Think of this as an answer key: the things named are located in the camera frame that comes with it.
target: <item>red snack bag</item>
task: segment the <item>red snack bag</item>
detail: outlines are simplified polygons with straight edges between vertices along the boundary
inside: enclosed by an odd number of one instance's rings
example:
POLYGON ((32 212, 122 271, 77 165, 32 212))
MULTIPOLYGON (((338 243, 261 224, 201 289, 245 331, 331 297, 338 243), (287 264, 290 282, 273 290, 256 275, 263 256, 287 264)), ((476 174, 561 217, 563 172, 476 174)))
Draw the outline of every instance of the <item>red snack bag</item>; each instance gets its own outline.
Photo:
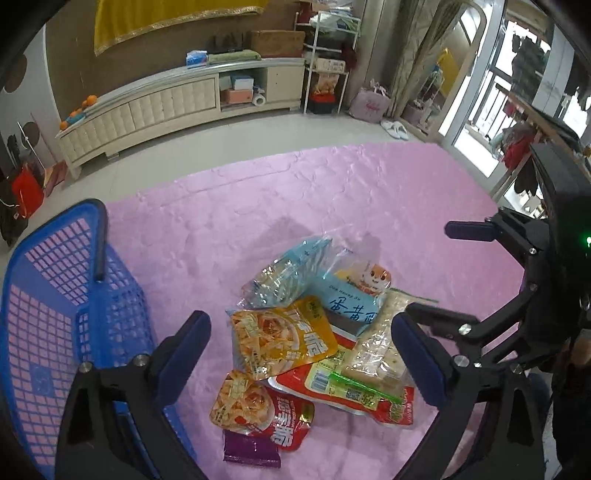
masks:
POLYGON ((311 401, 326 403, 353 414, 366 414, 374 420, 391 425, 413 424, 414 387, 404 387, 400 403, 380 397, 350 385, 334 382, 330 372, 342 361, 345 353, 355 346, 354 336, 332 327, 339 349, 337 353, 315 364, 302 365, 269 378, 269 385, 311 401))
POLYGON ((310 430, 314 404, 256 383, 238 370, 224 380, 209 418, 213 424, 248 436, 270 437, 296 450, 310 430))

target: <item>gold fabric trim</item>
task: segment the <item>gold fabric trim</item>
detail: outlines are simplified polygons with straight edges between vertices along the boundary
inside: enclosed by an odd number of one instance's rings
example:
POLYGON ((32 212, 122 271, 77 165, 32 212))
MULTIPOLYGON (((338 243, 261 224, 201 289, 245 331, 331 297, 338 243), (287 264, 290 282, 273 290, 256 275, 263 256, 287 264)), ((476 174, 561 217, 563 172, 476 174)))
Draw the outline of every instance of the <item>gold fabric trim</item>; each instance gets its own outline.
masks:
POLYGON ((206 18, 216 18, 216 17, 232 17, 234 15, 248 15, 248 14, 261 14, 264 12, 264 9, 261 7, 239 7, 239 8, 219 8, 216 10, 206 10, 204 12, 199 12, 196 14, 191 15, 183 15, 182 17, 171 18, 170 20, 166 20, 164 22, 157 22, 152 25, 148 25, 147 27, 138 28, 132 32, 126 33, 125 35, 121 35, 120 37, 116 37, 110 42, 105 45, 102 45, 98 48, 95 48, 95 56, 99 56, 108 48, 111 48, 118 43, 124 42, 125 40, 129 40, 130 38, 139 37, 148 32, 152 32, 154 30, 159 30, 160 28, 170 27, 172 25, 179 25, 185 22, 192 22, 195 20, 205 20, 206 18))

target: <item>pink bag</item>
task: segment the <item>pink bag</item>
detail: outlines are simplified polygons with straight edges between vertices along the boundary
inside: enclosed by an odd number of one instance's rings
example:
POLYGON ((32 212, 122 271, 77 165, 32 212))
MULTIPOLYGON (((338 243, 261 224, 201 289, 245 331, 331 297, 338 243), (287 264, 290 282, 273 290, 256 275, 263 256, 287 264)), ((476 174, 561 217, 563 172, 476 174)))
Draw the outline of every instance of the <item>pink bag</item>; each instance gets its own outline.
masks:
POLYGON ((376 86, 371 89, 360 88, 351 102, 349 115, 358 120, 365 120, 377 124, 390 105, 390 98, 386 96, 383 87, 376 86))

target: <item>tissue box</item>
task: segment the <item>tissue box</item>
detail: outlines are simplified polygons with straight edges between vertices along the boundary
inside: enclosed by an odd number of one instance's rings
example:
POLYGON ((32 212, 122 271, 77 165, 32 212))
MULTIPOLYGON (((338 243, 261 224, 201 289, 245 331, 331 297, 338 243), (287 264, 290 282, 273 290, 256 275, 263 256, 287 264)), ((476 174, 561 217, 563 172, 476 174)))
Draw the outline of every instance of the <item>tissue box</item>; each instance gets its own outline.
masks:
POLYGON ((187 53, 187 67, 205 65, 207 63, 207 52, 205 50, 192 50, 187 53))
POLYGON ((248 75, 231 75, 232 88, 234 90, 252 90, 255 80, 248 75))
POLYGON ((252 90, 224 90, 220 92, 220 100, 222 103, 228 105, 233 103, 250 103, 252 102, 252 90))
POLYGON ((314 68, 323 72, 345 73, 345 61, 334 59, 315 59, 314 68))

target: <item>barcode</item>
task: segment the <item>barcode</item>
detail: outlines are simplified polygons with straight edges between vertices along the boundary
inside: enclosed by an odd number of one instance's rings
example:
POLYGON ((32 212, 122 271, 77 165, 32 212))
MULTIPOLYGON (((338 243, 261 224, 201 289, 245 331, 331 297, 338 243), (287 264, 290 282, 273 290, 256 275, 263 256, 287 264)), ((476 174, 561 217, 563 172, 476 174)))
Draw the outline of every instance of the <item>barcode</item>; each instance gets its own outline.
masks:
POLYGON ((347 397, 347 399, 349 399, 349 400, 359 401, 359 399, 361 398, 361 391, 360 390, 352 390, 352 389, 348 388, 347 393, 345 394, 345 397, 347 397))
POLYGON ((312 390, 317 392, 326 392, 326 389, 329 386, 329 376, 325 375, 324 373, 318 371, 314 375, 314 379, 312 380, 312 390))

